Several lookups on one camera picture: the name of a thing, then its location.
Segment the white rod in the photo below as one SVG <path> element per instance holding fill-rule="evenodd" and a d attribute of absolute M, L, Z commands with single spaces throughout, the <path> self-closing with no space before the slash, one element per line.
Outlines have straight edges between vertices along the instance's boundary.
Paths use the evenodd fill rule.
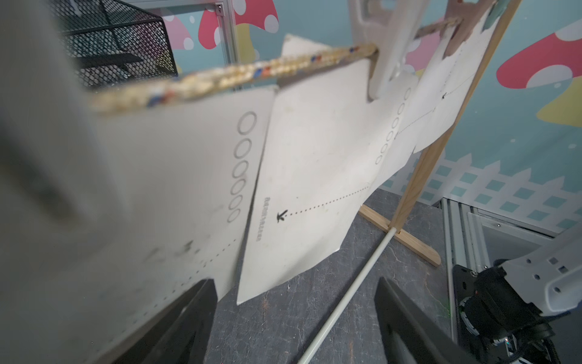
<path fill-rule="evenodd" d="M 382 254 L 384 249 L 386 249 L 386 246 L 388 245 L 388 243 L 390 242 L 395 233 L 396 228 L 392 228 L 388 231 L 386 237 L 384 237 L 380 245 L 378 245 L 378 247 L 374 251 L 374 254 L 372 254 L 368 262 L 365 264 L 364 268 L 362 268 L 362 271 L 360 272 L 360 274 L 358 274 L 358 276 L 354 280 L 354 283 L 352 283 L 350 288 L 347 290 L 342 300 L 339 301 L 338 306 L 335 308 L 335 310 L 333 310 L 331 316 L 325 322 L 320 332 L 317 333 L 317 336 L 315 337 L 315 339 L 313 339 L 311 345 L 309 345 L 309 347 L 305 351 L 305 354 L 303 354 L 303 356 L 301 357 L 301 359 L 299 359 L 299 362 L 297 364 L 308 364 L 311 361 L 311 359 L 315 355 L 315 352 L 317 351 L 317 349 L 320 348 L 321 344 L 324 342 L 325 338 L 331 331 L 331 328 L 333 327 L 333 325 L 335 325 L 336 321 L 338 321 L 339 316 L 342 314 L 343 310 L 346 308 L 347 304 L 350 302 L 352 297 L 354 297 L 354 294 L 356 294 L 356 291 L 358 290 L 358 288 L 360 288 L 360 285 L 362 284 L 368 273 L 372 270 L 372 267 L 374 266 L 378 258 L 380 258 L 380 254 Z"/>

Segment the braided rope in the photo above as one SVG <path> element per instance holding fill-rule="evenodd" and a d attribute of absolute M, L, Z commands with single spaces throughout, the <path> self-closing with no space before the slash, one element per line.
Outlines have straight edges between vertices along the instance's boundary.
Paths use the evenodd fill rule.
<path fill-rule="evenodd" d="M 460 23 L 458 18 L 422 27 L 415 38 L 424 37 Z M 157 105 L 180 103 L 232 89 L 246 83 L 270 78 L 290 77 L 338 64 L 346 64 L 374 54 L 374 44 L 332 48 L 317 54 L 286 56 L 247 65 L 230 65 L 194 72 L 184 77 L 162 81 L 128 84 L 109 89 L 90 98 L 90 108 L 98 114 L 118 114 Z"/>

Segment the gray floor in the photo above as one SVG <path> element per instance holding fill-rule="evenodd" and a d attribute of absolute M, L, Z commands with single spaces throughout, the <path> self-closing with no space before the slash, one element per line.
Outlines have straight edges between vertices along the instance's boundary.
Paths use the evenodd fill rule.
<path fill-rule="evenodd" d="M 366 204 L 389 218 L 399 199 L 377 190 Z M 440 209 L 417 203 L 404 229 L 445 261 Z M 240 306 L 231 290 L 218 304 L 205 362 L 296 363 L 384 235 L 356 216 L 341 249 L 309 271 Z M 392 240 L 311 363 L 386 363 L 374 308 L 380 277 L 396 281 L 449 334 L 444 264 L 435 268 Z"/>

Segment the wooden clothespin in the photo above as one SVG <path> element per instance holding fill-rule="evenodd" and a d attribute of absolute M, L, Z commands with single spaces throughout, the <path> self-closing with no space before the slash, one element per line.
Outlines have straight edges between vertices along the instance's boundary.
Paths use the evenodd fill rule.
<path fill-rule="evenodd" d="M 368 94 L 373 100 L 388 92 L 391 81 L 402 73 L 410 42 L 430 0 L 398 0 L 392 10 L 383 9 L 380 0 L 349 0 L 354 43 L 374 43 L 378 60 Z"/>
<path fill-rule="evenodd" d="M 453 37 L 449 41 L 444 57 L 453 55 L 461 43 L 466 41 L 471 32 L 483 17 L 483 14 L 496 0 L 479 0 L 477 3 L 463 2 L 463 0 L 449 0 L 446 5 L 445 19 L 460 17 L 463 20 L 457 26 Z"/>

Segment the white picket fence pattern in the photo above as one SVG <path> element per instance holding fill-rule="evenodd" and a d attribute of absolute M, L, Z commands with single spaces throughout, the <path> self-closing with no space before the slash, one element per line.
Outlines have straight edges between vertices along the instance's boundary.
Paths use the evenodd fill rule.
<path fill-rule="evenodd" d="M 408 163 L 395 176 L 389 179 L 389 181 L 392 181 L 392 185 L 390 187 L 383 185 L 381 189 L 402 195 L 419 157 L 420 153 L 413 154 L 408 160 Z M 451 168 L 447 176 L 437 174 L 440 166 Z M 457 202 L 558 233 L 564 230 L 564 226 L 573 225 L 573 222 L 582 221 L 582 215 L 580 215 L 582 211 L 582 191 L 577 193 L 564 191 L 562 189 L 564 183 L 563 176 L 539 185 L 530 182 L 531 169 L 526 169 L 513 176 L 506 176 L 499 174 L 500 166 L 501 162 L 497 161 L 483 169 L 476 168 L 471 166 L 471 154 L 453 162 L 446 160 L 445 153 L 443 152 L 418 201 L 432 205 L 441 198 L 447 197 Z M 465 173 L 471 173 L 477 176 L 473 183 L 460 180 Z M 433 179 L 442 182 L 442 185 L 438 189 L 429 187 L 430 181 Z M 487 189 L 486 186 L 492 180 L 503 182 L 503 187 L 499 191 Z M 452 191 L 455 187 L 465 189 L 466 191 L 462 196 L 453 195 Z M 528 199 L 521 199 L 514 196 L 520 188 L 532 190 L 534 193 Z M 490 196 L 491 199 L 487 203 L 475 201 L 480 194 Z M 552 196 L 566 201 L 557 208 L 544 205 L 544 202 Z M 519 205 L 519 207 L 513 212 L 502 210 L 501 207 L 506 202 L 514 203 Z M 532 213 L 534 213 L 532 215 L 533 217 L 543 215 L 535 213 L 536 210 L 548 215 L 540 221 L 528 217 Z"/>

